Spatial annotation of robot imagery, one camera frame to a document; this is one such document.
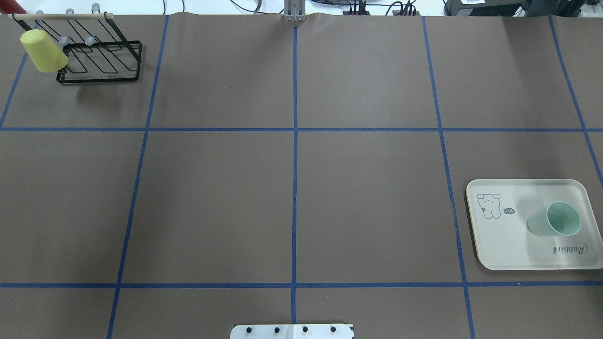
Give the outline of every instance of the blue tape line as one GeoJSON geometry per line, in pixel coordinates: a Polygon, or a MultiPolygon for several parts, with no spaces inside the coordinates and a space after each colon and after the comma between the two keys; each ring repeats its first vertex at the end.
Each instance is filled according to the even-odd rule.
{"type": "Polygon", "coordinates": [[[555,32],[555,25],[553,24],[553,17],[549,15],[549,25],[551,26],[551,33],[553,34],[553,41],[555,42],[555,49],[557,49],[557,56],[559,57],[559,62],[561,63],[561,70],[563,71],[563,75],[566,78],[566,83],[569,88],[569,93],[572,96],[573,106],[576,108],[576,113],[578,114],[578,119],[580,120],[580,126],[582,126],[582,131],[584,132],[584,139],[586,139],[586,144],[589,147],[590,156],[593,158],[593,163],[595,164],[595,171],[599,176],[599,183],[603,188],[603,174],[601,174],[601,169],[599,167],[599,162],[597,161],[597,157],[595,155],[595,150],[593,149],[593,145],[590,143],[589,133],[586,130],[586,124],[584,123],[584,118],[582,117],[582,112],[580,111],[580,106],[578,105],[578,100],[576,99],[576,94],[573,91],[572,82],[569,80],[569,75],[567,74],[567,69],[565,67],[565,62],[563,62],[563,56],[561,55],[561,48],[559,47],[559,40],[557,39],[557,32],[555,32]]]}
{"type": "Polygon", "coordinates": [[[296,290],[297,283],[297,26],[293,28],[293,197],[291,216],[291,323],[297,321],[296,290]]]}
{"type": "MultiPolygon", "coordinates": [[[[145,127],[2,127],[3,131],[145,131],[145,127]]],[[[583,132],[583,128],[473,128],[473,127],[299,127],[298,132],[583,132]]],[[[295,128],[288,127],[150,127],[149,131],[175,132],[294,132],[295,128]]],[[[587,132],[603,132],[603,128],[586,128],[587,132]]]]}
{"type": "Polygon", "coordinates": [[[150,131],[199,131],[199,132],[292,132],[293,128],[239,128],[239,127],[151,127],[150,131]]]}
{"type": "Polygon", "coordinates": [[[200,288],[200,289],[226,289],[226,288],[290,288],[291,284],[284,283],[222,283],[222,284],[121,284],[121,288],[200,288]]]}
{"type": "Polygon", "coordinates": [[[71,282],[3,282],[0,288],[115,288],[117,284],[87,284],[71,282]]]}
{"type": "MultiPolygon", "coordinates": [[[[64,282],[3,282],[0,288],[116,288],[118,284],[89,284],[64,282]]],[[[249,283],[122,283],[129,289],[233,289],[233,288],[291,288],[289,282],[249,283]]],[[[298,282],[297,288],[461,288],[461,287],[571,287],[603,286],[603,280],[593,281],[497,281],[497,282],[298,282]]]]}
{"type": "Polygon", "coordinates": [[[469,323],[469,334],[472,339],[475,339],[475,329],[473,326],[473,314],[471,312],[471,301],[469,299],[469,288],[467,287],[467,274],[465,272],[465,262],[463,258],[463,245],[461,244],[461,234],[458,229],[458,217],[456,215],[456,204],[454,201],[454,192],[452,190],[452,180],[450,179],[450,168],[448,166],[448,155],[446,153],[446,141],[444,140],[444,131],[442,129],[442,117],[440,115],[440,102],[438,100],[438,91],[435,86],[434,66],[431,59],[431,50],[429,48],[429,34],[427,31],[427,22],[425,17],[421,17],[423,21],[423,35],[425,36],[425,48],[427,51],[427,61],[429,63],[429,76],[431,78],[431,89],[434,94],[435,114],[438,119],[438,128],[440,130],[440,144],[442,147],[442,157],[444,159],[444,170],[446,172],[446,182],[448,183],[448,195],[452,204],[452,213],[454,214],[454,227],[456,231],[456,250],[458,252],[458,261],[461,267],[461,277],[463,279],[463,291],[465,294],[465,307],[467,309],[467,321],[469,323]]]}
{"type": "Polygon", "coordinates": [[[462,282],[300,282],[298,288],[426,288],[463,287],[462,282]]]}
{"type": "Polygon", "coordinates": [[[125,257],[128,253],[128,242],[130,241],[130,231],[132,229],[132,221],[134,219],[134,206],[136,205],[136,198],[138,195],[138,186],[140,184],[140,173],[142,172],[142,162],[145,157],[145,151],[147,147],[147,139],[149,129],[151,126],[151,117],[153,115],[153,105],[155,102],[155,94],[157,92],[157,82],[159,80],[159,72],[161,70],[161,61],[163,59],[163,47],[165,46],[165,37],[168,32],[169,15],[165,16],[165,23],[163,24],[163,36],[161,38],[161,47],[159,48],[159,58],[157,58],[157,69],[155,70],[155,79],[153,80],[153,91],[151,92],[151,99],[149,102],[149,111],[147,114],[147,123],[145,125],[145,134],[142,138],[142,146],[140,148],[140,157],[138,159],[138,169],[136,170],[136,180],[134,181],[134,191],[132,193],[132,201],[130,203],[130,213],[128,215],[128,224],[125,230],[124,246],[121,250],[121,259],[119,261],[119,270],[117,275],[117,286],[115,287],[115,294],[113,296],[113,306],[111,307],[111,317],[109,318],[109,328],[107,330],[107,339],[111,339],[113,335],[113,325],[115,324],[115,314],[117,312],[117,305],[119,302],[119,291],[121,289],[121,281],[124,276],[124,265],[125,257]]]}
{"type": "Polygon", "coordinates": [[[437,132],[437,128],[419,127],[419,128],[372,128],[372,127],[358,127],[358,128],[347,128],[347,127],[309,127],[309,128],[298,128],[300,132],[437,132]]]}
{"type": "Polygon", "coordinates": [[[144,127],[3,127],[3,131],[144,131],[144,127]]]}
{"type": "Polygon", "coordinates": [[[581,128],[442,128],[444,132],[582,132],[581,128]]]}
{"type": "Polygon", "coordinates": [[[21,78],[21,72],[23,71],[23,66],[25,66],[25,59],[27,59],[27,52],[23,54],[21,64],[19,65],[19,69],[17,70],[17,75],[14,76],[13,87],[10,88],[10,93],[8,94],[6,104],[4,105],[4,110],[2,111],[2,117],[0,117],[0,128],[2,128],[2,126],[4,125],[4,119],[6,119],[6,114],[8,113],[10,102],[13,101],[14,90],[17,88],[17,83],[21,78]]]}
{"type": "Polygon", "coordinates": [[[469,287],[603,286],[603,281],[508,281],[468,282],[469,287]]]}

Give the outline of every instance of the red object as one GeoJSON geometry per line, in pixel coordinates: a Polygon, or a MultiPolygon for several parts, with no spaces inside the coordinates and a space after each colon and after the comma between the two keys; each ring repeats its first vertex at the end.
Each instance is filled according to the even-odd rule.
{"type": "Polygon", "coordinates": [[[25,10],[15,0],[0,0],[0,13],[2,14],[25,14],[25,10]]]}

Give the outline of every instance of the cable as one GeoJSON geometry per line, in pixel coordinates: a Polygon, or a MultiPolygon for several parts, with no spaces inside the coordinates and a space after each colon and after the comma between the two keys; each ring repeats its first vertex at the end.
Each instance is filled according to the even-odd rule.
{"type": "MultiPolygon", "coordinates": [[[[341,2],[321,2],[325,0],[310,0],[315,4],[319,5],[333,5],[333,6],[347,6],[348,4],[343,4],[341,2]]],[[[366,6],[389,6],[388,4],[366,4],[366,6]]]]}
{"type": "Polygon", "coordinates": [[[260,10],[261,6],[262,6],[262,0],[257,0],[257,7],[256,7],[256,10],[253,11],[253,14],[257,14],[258,11],[260,10]]]}
{"type": "MultiPolygon", "coordinates": [[[[368,15],[366,0],[354,0],[353,7],[352,7],[352,4],[348,0],[346,0],[346,2],[347,2],[347,5],[350,6],[350,15],[368,15]]],[[[330,3],[330,2],[327,2],[327,3],[316,2],[316,3],[322,4],[322,5],[346,5],[346,4],[335,4],[335,3],[330,3]]]]}
{"type": "Polygon", "coordinates": [[[403,10],[404,4],[402,3],[402,1],[396,1],[393,4],[390,5],[390,7],[387,9],[387,12],[385,12],[385,15],[388,15],[390,13],[391,8],[394,7],[397,4],[400,4],[400,12],[401,12],[403,10]]]}
{"type": "Polygon", "coordinates": [[[412,4],[415,3],[415,1],[417,0],[413,0],[411,2],[411,0],[408,0],[408,2],[406,3],[406,5],[404,6],[404,9],[398,13],[398,15],[404,15],[404,16],[413,16],[417,14],[417,7],[413,6],[412,4]]]}
{"type": "MultiPolygon", "coordinates": [[[[165,0],[163,0],[163,15],[165,15],[165,0]]],[[[185,0],[182,0],[182,11],[186,12],[186,7],[185,7],[185,0]]]]}
{"type": "MultiPolygon", "coordinates": [[[[244,11],[249,12],[249,13],[254,13],[255,12],[255,11],[252,11],[252,10],[248,10],[247,8],[244,8],[243,6],[237,4],[234,0],[230,0],[230,2],[232,2],[232,4],[235,5],[235,6],[237,6],[240,10],[244,10],[244,11]]],[[[282,14],[284,11],[285,11],[285,9],[283,8],[277,14],[282,14]]],[[[259,14],[274,14],[274,13],[267,13],[267,12],[260,12],[260,11],[258,11],[257,13],[259,13],[259,14]]]]}

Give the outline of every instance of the tray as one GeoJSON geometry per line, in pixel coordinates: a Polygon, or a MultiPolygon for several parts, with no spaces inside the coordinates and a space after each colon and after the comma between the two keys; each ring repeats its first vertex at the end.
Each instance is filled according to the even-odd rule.
{"type": "Polygon", "coordinates": [[[490,270],[597,270],[603,241],[589,196],[576,180],[474,180],[467,204],[479,261],[490,270]],[[536,236],[527,222],[555,201],[571,204],[582,226],[572,236],[536,236]]]}

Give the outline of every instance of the green cup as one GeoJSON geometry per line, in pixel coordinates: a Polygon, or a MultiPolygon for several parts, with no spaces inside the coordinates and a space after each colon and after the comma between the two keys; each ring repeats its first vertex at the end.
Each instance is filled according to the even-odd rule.
{"type": "Polygon", "coordinates": [[[529,230],[538,236],[574,235],[580,225],[578,211],[563,201],[550,204],[528,220],[529,230]]]}

